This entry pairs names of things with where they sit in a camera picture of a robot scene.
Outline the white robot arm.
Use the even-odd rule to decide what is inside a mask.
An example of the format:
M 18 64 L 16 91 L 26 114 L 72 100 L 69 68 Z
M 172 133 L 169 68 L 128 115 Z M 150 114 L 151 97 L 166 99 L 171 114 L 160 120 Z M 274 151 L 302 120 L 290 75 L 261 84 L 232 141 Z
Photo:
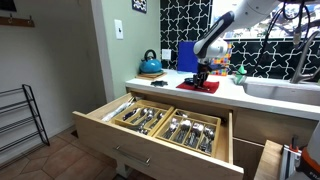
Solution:
M 252 27 L 264 20 L 280 3 L 299 4 L 305 7 L 318 4 L 319 0 L 242 0 L 234 10 L 223 14 L 194 45 L 198 59 L 197 73 L 193 76 L 196 88 L 202 88 L 212 71 L 212 58 L 226 54 L 227 42 L 221 36 L 232 30 Z

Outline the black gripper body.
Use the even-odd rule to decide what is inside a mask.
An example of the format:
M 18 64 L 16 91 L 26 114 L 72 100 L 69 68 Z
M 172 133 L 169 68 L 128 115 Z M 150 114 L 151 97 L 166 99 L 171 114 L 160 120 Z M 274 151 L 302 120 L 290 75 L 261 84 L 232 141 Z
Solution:
M 208 62 L 205 62 L 204 64 L 199 63 L 198 67 L 197 67 L 197 75 L 199 78 L 199 84 L 200 84 L 200 77 L 201 76 L 208 76 L 212 70 L 212 68 L 210 67 L 210 64 Z

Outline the orange and white robot base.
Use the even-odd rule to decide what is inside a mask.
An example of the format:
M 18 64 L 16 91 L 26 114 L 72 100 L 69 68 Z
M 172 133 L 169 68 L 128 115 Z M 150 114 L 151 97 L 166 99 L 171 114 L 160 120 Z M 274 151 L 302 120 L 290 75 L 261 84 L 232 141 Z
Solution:
M 320 180 L 320 123 L 305 147 L 299 149 L 296 140 L 282 146 L 279 180 Z

